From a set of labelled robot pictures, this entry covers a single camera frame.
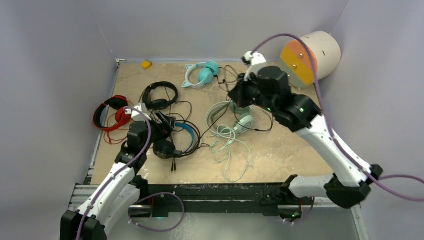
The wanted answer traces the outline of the black blue gaming headphones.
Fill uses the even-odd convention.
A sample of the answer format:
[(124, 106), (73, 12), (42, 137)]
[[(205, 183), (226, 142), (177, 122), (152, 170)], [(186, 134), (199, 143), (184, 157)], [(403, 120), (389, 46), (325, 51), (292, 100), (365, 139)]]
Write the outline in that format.
[(198, 135), (192, 124), (176, 118), (171, 135), (167, 139), (153, 142), (153, 153), (162, 160), (171, 160), (171, 172), (174, 173), (177, 171), (177, 159), (186, 157), (196, 150), (195, 142), (198, 140)]

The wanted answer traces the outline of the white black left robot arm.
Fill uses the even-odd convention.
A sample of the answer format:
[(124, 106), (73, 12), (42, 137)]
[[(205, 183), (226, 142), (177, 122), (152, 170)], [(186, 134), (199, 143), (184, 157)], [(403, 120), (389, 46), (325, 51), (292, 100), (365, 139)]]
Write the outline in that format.
[(151, 145), (170, 136), (175, 125), (171, 117), (160, 112), (156, 116), (159, 121), (142, 112), (136, 116), (106, 178), (77, 210), (61, 217), (61, 240), (106, 240), (132, 204), (148, 201), (148, 182), (137, 174)]

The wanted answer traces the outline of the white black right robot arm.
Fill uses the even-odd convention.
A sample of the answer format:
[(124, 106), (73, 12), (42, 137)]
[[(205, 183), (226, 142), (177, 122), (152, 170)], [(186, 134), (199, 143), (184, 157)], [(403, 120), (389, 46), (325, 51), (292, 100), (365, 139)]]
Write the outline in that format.
[(346, 154), (341, 140), (326, 125), (320, 107), (307, 95), (292, 92), (288, 74), (277, 66), (266, 66), (258, 73), (240, 73), (229, 97), (239, 108), (251, 105), (272, 114), (274, 119), (305, 140), (330, 166), (333, 173), (317, 177), (291, 175), (281, 186), (280, 196), (288, 204), (305, 197), (328, 198), (337, 206), (350, 209), (363, 202), (371, 192), (372, 178), (383, 169)]

